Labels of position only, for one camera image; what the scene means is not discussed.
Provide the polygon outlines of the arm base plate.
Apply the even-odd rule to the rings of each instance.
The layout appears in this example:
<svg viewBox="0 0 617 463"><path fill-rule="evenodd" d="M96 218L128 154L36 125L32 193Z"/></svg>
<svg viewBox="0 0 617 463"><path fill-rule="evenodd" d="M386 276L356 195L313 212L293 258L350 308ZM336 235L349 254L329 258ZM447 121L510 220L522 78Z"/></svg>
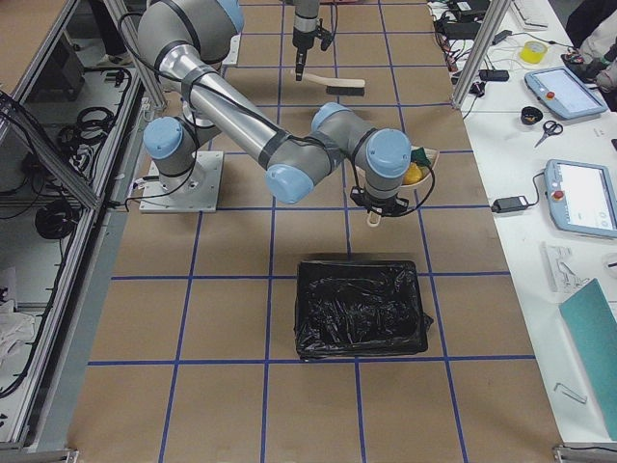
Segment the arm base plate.
<svg viewBox="0 0 617 463"><path fill-rule="evenodd" d="M237 65L239 59L241 37L242 35L238 34L230 39L228 55L222 62L225 67L235 67Z"/></svg>
<svg viewBox="0 0 617 463"><path fill-rule="evenodd" d="M221 151L200 150L197 163L180 177L166 177L150 162L143 198L139 209L142 213L213 213L217 209L218 195L224 167Z"/></svg>

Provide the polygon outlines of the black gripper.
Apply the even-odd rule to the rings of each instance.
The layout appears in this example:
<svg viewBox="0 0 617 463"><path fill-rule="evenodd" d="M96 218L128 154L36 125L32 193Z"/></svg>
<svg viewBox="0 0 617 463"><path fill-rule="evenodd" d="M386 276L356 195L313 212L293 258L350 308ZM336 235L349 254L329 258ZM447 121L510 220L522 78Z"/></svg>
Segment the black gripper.
<svg viewBox="0 0 617 463"><path fill-rule="evenodd" d="M293 45L297 48L295 58L295 80L302 81L308 50L319 41L319 47L326 51L333 42L333 33L323 27L323 20L317 17L294 17Z"/></svg>
<svg viewBox="0 0 617 463"><path fill-rule="evenodd" d="M350 191L351 200L368 212L377 215L405 215L408 213L408 200L394 195L380 199L370 195L365 189L353 186Z"/></svg>

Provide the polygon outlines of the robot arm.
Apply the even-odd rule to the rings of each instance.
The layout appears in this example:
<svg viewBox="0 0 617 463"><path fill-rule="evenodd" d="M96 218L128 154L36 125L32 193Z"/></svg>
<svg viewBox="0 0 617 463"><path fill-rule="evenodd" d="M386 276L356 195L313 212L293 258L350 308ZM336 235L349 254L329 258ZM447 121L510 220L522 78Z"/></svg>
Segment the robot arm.
<svg viewBox="0 0 617 463"><path fill-rule="evenodd" d="M349 160L364 172L364 185L350 193L356 205L383 217L411 213L398 195L412 153L404 132L377 128L340 104L326 103L313 117L309 135L296 137L269 121L214 69L243 27L236 1L153 1L139 22L139 54L164 89L180 94L264 169L278 201L298 203Z"/></svg>
<svg viewBox="0 0 617 463"><path fill-rule="evenodd" d="M294 24L292 44L296 48L295 80L303 79L308 52L314 42L319 40L320 49L326 51L332 44L333 34L323 27L318 18L320 2L318 0L294 0Z"/></svg>

